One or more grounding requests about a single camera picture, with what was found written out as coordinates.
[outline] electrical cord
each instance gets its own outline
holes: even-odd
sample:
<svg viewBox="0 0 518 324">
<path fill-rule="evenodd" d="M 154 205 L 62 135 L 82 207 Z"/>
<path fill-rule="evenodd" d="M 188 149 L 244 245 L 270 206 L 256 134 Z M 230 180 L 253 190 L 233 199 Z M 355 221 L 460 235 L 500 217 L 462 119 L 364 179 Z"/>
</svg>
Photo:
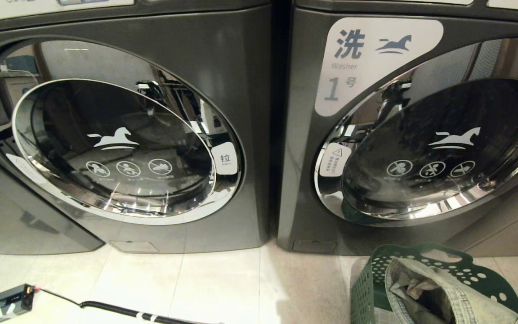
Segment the electrical cord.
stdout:
<svg viewBox="0 0 518 324">
<path fill-rule="evenodd" d="M 84 301 L 82 303 L 77 303 L 76 301 L 74 301 L 72 299 L 64 297 L 64 296 L 62 296 L 62 295 L 60 295 L 58 293 L 54 293 L 54 292 L 49 291 L 47 289 L 43 289 L 43 288 L 37 287 L 37 286 L 32 286 L 32 287 L 35 290 L 35 292 L 43 291 L 44 293 L 48 293 L 48 294 L 53 295 L 55 297 L 58 297 L 60 299 L 66 300 L 66 301 L 68 301 L 68 302 L 70 302 L 72 304 L 75 304 L 79 308 L 85 308 L 85 307 L 99 308 L 101 310 L 116 312 L 116 313 L 119 313 L 121 315 L 135 317 L 135 318 L 138 318 L 139 320 L 146 320 L 146 321 L 152 322 L 152 323 L 162 323 L 162 324 L 204 324 L 204 323 L 200 323 L 200 322 L 189 322 L 189 321 L 185 321 L 185 320 L 169 318 L 169 317 L 165 317 L 165 316 L 158 316 L 158 315 L 149 314 L 149 313 L 145 313 L 145 312 L 139 312 L 139 311 L 130 310 L 128 308 L 123 308 L 123 307 L 119 307 L 119 306 L 115 306 L 115 305 L 111 305 L 111 304 L 100 303 L 98 301 Z"/>
</svg>

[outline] washing machine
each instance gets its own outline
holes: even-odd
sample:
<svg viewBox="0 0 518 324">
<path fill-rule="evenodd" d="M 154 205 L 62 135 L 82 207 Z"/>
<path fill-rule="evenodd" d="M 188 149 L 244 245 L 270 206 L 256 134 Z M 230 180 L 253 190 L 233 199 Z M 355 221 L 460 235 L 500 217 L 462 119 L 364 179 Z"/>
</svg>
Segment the washing machine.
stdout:
<svg viewBox="0 0 518 324">
<path fill-rule="evenodd" d="M 0 164 L 122 252 L 267 239 L 271 6 L 0 0 Z"/>
<path fill-rule="evenodd" d="M 0 167 L 0 254 L 88 252 L 102 245 Z"/>
<path fill-rule="evenodd" d="M 288 96 L 282 248 L 466 249 L 518 219 L 518 0 L 296 0 Z"/>
</svg>

